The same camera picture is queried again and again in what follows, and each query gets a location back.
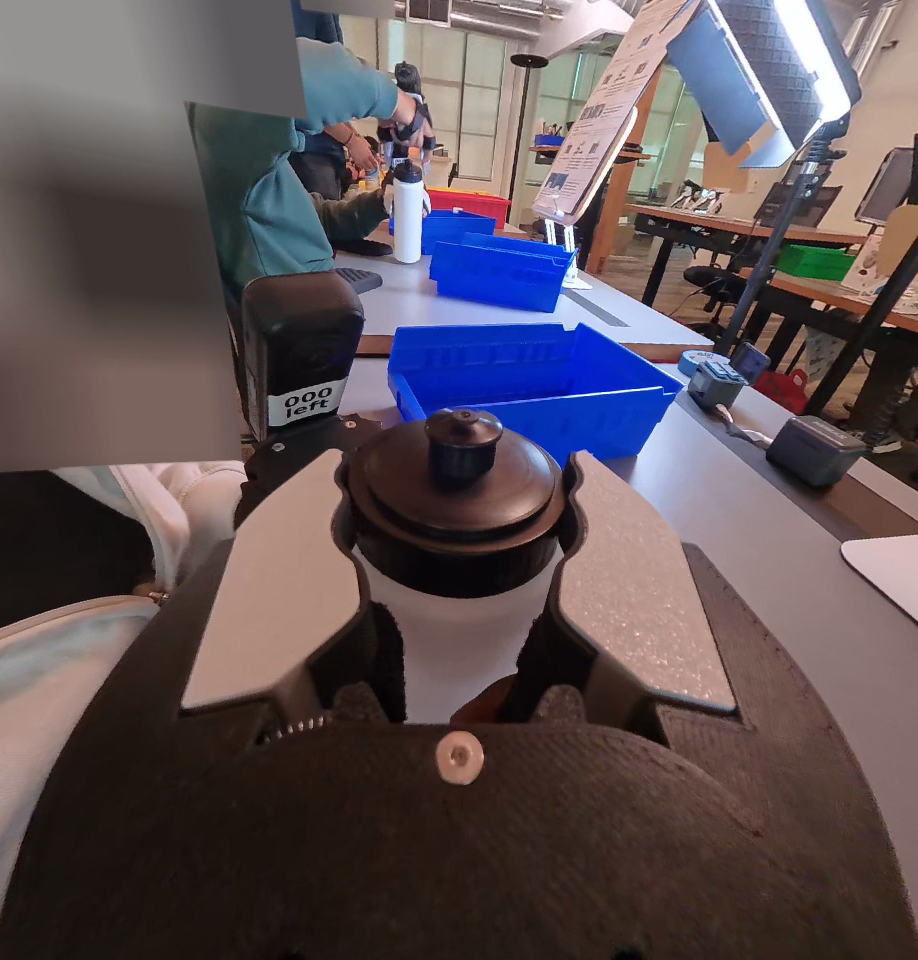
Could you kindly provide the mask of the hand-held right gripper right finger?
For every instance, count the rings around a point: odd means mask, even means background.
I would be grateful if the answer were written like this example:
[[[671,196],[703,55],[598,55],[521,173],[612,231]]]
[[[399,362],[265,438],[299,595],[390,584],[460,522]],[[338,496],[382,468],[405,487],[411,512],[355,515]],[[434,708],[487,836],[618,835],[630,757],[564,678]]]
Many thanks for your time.
[[[661,707],[732,718],[735,695],[684,547],[633,487],[586,451],[563,476],[563,557],[516,662],[501,722],[571,687],[591,724],[657,729]]]

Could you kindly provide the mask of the white plastic bottle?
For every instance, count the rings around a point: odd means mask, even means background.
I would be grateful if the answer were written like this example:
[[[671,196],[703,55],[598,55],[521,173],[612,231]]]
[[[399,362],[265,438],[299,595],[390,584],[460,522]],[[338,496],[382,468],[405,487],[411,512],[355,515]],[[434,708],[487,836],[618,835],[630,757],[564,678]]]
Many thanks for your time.
[[[360,553],[371,598],[384,605],[404,643],[406,720],[444,724],[464,704],[515,671],[529,630],[544,609],[562,559],[556,547],[547,567],[511,591],[482,598],[423,594],[380,573]]]

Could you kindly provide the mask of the black bottle lid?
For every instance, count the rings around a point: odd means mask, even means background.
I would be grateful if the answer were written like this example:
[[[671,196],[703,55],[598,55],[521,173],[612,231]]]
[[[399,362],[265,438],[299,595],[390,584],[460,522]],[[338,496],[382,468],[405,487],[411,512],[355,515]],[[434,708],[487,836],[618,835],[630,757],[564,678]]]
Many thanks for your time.
[[[360,553],[420,593],[507,593],[557,549],[560,467],[486,411],[441,409],[382,431],[349,455],[345,486]]]

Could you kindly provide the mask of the blue plastic bin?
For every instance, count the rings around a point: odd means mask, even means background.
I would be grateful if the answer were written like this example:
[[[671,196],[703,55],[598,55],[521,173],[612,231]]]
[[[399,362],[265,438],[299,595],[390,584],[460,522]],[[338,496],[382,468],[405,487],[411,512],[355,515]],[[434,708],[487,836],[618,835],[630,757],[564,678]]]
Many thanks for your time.
[[[465,234],[494,234],[493,217],[456,208],[433,209],[421,222],[420,252],[430,257],[438,243],[460,244]]]
[[[388,363],[405,423],[445,408],[493,414],[560,465],[643,448],[681,382],[599,331],[556,323],[404,327]]]
[[[442,297],[552,314],[575,258],[564,246],[467,233],[436,244],[429,277]]]

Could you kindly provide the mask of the person's right hand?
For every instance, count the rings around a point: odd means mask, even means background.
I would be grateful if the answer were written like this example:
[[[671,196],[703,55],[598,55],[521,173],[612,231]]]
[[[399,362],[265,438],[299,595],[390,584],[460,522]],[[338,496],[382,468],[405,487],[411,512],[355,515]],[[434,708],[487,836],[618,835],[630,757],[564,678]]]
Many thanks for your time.
[[[495,722],[496,714],[507,698],[515,679],[515,674],[508,675],[485,687],[482,692],[452,714],[449,720],[450,725],[463,727]]]

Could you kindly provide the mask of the dark grey case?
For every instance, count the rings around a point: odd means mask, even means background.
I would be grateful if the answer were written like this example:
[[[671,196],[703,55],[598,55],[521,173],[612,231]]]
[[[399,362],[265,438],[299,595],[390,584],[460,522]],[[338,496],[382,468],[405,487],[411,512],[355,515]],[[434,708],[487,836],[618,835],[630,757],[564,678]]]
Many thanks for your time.
[[[859,438],[817,416],[790,417],[765,449],[767,461],[815,489],[843,479],[867,452]]]

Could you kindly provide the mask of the grey charger case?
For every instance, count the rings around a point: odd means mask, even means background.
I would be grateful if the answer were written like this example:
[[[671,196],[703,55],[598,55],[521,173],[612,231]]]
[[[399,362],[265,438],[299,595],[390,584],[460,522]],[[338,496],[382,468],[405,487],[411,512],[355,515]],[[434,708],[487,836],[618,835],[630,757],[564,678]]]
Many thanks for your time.
[[[703,363],[687,384],[693,401],[708,412],[719,405],[729,409],[741,390],[752,387],[771,363],[767,354],[749,342],[741,343],[731,357],[719,355],[722,360]]]

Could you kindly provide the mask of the white board stand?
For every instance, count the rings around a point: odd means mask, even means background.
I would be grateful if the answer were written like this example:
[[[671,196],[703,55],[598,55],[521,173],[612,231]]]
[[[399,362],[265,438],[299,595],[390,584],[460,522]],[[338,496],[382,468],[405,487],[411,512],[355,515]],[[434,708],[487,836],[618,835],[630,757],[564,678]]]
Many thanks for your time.
[[[844,541],[840,555],[918,624],[918,534]]]
[[[546,243],[554,247],[561,247],[565,253],[572,256],[565,272],[562,288],[565,290],[588,291],[592,287],[583,279],[582,270],[585,263],[582,248],[582,232],[572,225],[559,224],[553,220],[544,220]]]

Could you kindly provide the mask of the wooden pillar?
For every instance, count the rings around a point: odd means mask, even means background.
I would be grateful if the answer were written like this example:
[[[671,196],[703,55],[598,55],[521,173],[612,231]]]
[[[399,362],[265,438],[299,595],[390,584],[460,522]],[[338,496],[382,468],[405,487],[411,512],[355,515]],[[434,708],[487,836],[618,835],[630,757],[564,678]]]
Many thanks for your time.
[[[633,164],[639,162],[641,150],[630,150],[630,144],[641,145],[659,82],[659,69],[640,96],[633,111],[633,124],[623,144],[617,162],[611,168],[608,185],[603,194],[595,229],[583,270],[592,275],[602,274],[619,227],[619,219],[625,208],[633,174]]]

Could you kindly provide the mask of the printed instruction board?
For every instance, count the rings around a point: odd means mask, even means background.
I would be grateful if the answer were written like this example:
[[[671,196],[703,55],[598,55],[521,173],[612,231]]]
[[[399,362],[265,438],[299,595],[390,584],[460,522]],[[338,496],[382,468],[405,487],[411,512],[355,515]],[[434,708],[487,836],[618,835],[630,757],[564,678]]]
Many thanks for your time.
[[[566,135],[533,201],[537,216],[570,226],[583,215],[628,140],[636,105],[696,2],[643,5]]]

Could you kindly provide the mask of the black light stand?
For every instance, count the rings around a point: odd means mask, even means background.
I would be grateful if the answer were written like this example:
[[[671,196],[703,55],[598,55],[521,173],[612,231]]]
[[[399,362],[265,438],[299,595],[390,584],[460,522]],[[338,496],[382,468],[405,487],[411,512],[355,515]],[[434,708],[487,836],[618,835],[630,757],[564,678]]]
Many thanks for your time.
[[[834,162],[843,155],[840,150],[832,150],[831,144],[847,133],[849,121],[850,113],[847,112],[841,118],[821,126],[810,141],[799,173],[793,181],[791,192],[779,211],[762,252],[746,280],[745,288],[730,317],[729,324],[716,342],[717,354],[729,355],[754,302],[773,274],[782,241],[799,205],[804,199],[812,196],[823,180],[819,173],[820,167],[825,163]]]

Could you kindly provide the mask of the black tripod leg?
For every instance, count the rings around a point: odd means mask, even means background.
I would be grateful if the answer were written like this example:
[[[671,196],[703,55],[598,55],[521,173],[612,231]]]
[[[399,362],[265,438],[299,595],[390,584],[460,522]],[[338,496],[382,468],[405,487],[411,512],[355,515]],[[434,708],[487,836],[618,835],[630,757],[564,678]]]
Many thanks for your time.
[[[828,373],[813,390],[804,407],[805,414],[818,416],[822,413],[827,402],[833,398],[837,388],[849,374],[864,348],[870,345],[874,334],[893,312],[893,308],[916,275],[918,275],[918,234],[897,261],[882,291],[869,306],[855,332],[833,361]]]

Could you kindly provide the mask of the green plastic bin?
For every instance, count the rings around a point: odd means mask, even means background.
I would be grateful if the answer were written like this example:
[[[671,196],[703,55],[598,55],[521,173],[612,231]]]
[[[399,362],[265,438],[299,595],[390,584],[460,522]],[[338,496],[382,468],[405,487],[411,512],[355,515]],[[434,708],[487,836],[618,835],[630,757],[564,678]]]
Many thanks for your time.
[[[842,248],[787,244],[777,258],[775,270],[790,277],[840,283],[856,257],[857,254]]]

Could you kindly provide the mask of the black monitor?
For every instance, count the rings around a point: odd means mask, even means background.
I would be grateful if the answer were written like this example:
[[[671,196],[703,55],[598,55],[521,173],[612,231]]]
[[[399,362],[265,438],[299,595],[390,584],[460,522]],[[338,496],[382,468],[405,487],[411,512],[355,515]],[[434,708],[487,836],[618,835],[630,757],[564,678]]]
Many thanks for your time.
[[[801,198],[796,205],[790,225],[806,226],[807,228],[816,228],[823,220],[827,211],[831,208],[835,199],[842,190],[842,186],[820,186],[808,193],[806,197]],[[753,220],[761,226],[773,228],[777,219],[785,208],[789,198],[793,193],[793,185],[790,183],[776,182],[772,184],[764,200],[756,210]]]

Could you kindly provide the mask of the grey tablet screen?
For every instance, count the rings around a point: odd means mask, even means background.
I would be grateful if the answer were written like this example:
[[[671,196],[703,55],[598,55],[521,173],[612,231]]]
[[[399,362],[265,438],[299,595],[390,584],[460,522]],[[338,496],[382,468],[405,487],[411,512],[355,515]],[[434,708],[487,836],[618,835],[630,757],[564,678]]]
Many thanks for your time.
[[[913,159],[913,147],[887,152],[854,212],[856,222],[884,226],[892,212],[906,202]]]

